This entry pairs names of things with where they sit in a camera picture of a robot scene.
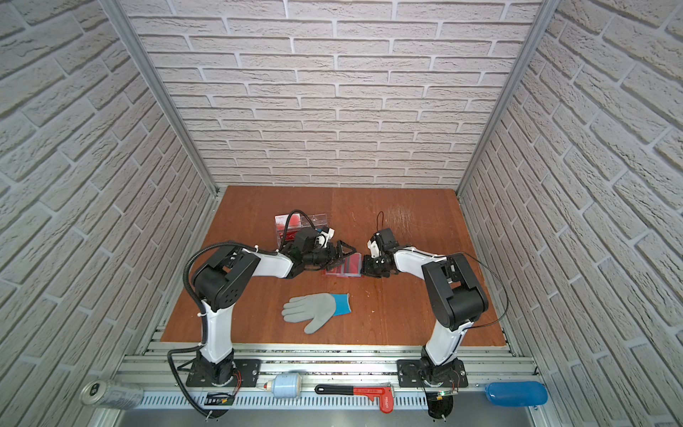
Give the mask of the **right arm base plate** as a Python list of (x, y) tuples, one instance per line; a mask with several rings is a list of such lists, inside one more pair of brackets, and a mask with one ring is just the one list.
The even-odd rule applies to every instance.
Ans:
[(397, 371), (398, 383), (404, 388), (448, 387), (460, 389), (469, 386), (464, 363), (457, 358), (442, 366), (432, 365), (427, 358), (399, 359)]

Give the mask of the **red white card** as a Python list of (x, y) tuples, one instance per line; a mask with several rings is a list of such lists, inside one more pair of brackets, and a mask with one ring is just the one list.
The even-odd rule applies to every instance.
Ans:
[(293, 213), (292, 216), (276, 215), (275, 224), (277, 231), (284, 231), (285, 228), (291, 231), (301, 226), (301, 217), (297, 213)]

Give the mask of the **red leather card holder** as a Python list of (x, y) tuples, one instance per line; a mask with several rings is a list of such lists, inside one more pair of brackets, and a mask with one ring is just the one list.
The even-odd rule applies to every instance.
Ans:
[(337, 277), (343, 279), (359, 278), (362, 276), (362, 255), (352, 254), (346, 257), (343, 262), (332, 270), (326, 270), (327, 277)]

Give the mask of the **blue plastic bottle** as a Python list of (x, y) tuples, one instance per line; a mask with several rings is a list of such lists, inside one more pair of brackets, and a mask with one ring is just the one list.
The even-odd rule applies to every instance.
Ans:
[(539, 382), (497, 382), (485, 387), (487, 399), (498, 407), (538, 407), (549, 400), (549, 393)]

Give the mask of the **grey blue work glove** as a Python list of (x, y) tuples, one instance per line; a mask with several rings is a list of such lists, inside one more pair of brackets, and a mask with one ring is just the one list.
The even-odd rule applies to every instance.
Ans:
[(306, 322), (305, 334), (315, 334), (331, 318), (351, 313), (348, 294), (315, 294), (291, 298), (281, 315), (286, 323)]

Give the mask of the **white plastic bottle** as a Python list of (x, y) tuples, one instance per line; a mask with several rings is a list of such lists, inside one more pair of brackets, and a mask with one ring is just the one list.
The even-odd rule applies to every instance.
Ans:
[(278, 400), (297, 399), (302, 393), (302, 376), (296, 372), (283, 373), (266, 382), (263, 388)]

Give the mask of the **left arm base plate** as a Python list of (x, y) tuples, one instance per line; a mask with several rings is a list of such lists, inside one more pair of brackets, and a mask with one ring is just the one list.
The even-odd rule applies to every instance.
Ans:
[(255, 387), (261, 370), (260, 359), (225, 359), (212, 363), (203, 357), (192, 362), (185, 385), (188, 387)]

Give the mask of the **clear acrylic card organizer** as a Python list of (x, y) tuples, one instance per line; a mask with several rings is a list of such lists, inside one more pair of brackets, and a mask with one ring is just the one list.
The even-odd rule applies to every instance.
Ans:
[[(301, 226), (299, 228), (291, 231), (287, 230), (287, 232), (276, 230), (277, 247), (280, 247), (283, 240), (285, 242), (293, 241), (295, 239), (295, 235), (300, 230), (311, 227), (311, 223), (308, 220), (306, 220), (301, 213), (299, 213), (299, 215), (301, 217)], [(313, 226), (316, 230), (319, 230), (322, 227), (327, 227), (328, 225), (328, 215), (326, 213), (317, 213), (316, 215), (310, 215), (309, 218), (312, 220)]]

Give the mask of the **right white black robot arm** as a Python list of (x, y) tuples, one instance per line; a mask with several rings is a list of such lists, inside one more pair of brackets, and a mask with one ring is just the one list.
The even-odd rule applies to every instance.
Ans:
[(488, 311), (489, 300), (470, 265), (476, 258), (466, 252), (431, 254), (402, 246), (389, 228), (378, 229), (367, 247), (370, 253), (363, 257), (362, 275), (387, 279), (407, 273), (424, 282), (436, 323), (421, 358), (414, 363), (421, 380), (441, 384), (453, 373), (464, 375), (457, 352), (467, 332), (497, 325), (507, 314), (503, 312), (489, 323), (477, 323)]

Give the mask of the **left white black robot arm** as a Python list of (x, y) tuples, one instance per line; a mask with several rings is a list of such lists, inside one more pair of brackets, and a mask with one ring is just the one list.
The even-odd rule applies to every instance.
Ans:
[(333, 270), (357, 253), (334, 241), (332, 228), (295, 209), (286, 217), (275, 251), (226, 241), (193, 254), (183, 272), (183, 287), (197, 304), (202, 330), (200, 343), (187, 350), (196, 354), (192, 372), (218, 385), (236, 375), (232, 312), (253, 277), (294, 279), (308, 270)]

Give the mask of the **silver drink can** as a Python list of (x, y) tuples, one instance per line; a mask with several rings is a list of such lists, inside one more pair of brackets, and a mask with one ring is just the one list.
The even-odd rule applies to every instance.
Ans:
[(144, 390), (137, 384), (124, 384), (113, 380), (96, 380), (87, 384), (80, 393), (86, 406), (128, 410), (142, 403)]

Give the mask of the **aluminium rail frame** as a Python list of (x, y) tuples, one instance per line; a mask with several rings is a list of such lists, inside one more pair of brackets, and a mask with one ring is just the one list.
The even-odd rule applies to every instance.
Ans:
[[(416, 346), (323, 344), (246, 344), (235, 359), (260, 359), (255, 387), (188, 387), (193, 355), (188, 343), (153, 342), (141, 355), (126, 356), (113, 379), (144, 390), (142, 404), (128, 412), (100, 411), (96, 426), (555, 426), (551, 403), (538, 407), (498, 407), (485, 394), (497, 382), (539, 382), (540, 370), (530, 357), (507, 347), (464, 347), (467, 388), (404, 388), (397, 361), (419, 359)], [(299, 398), (278, 400), (263, 386), (277, 375), (302, 376)], [(230, 407), (204, 404), (210, 392), (236, 396)], [(446, 420), (428, 415), (426, 395), (454, 397)]]

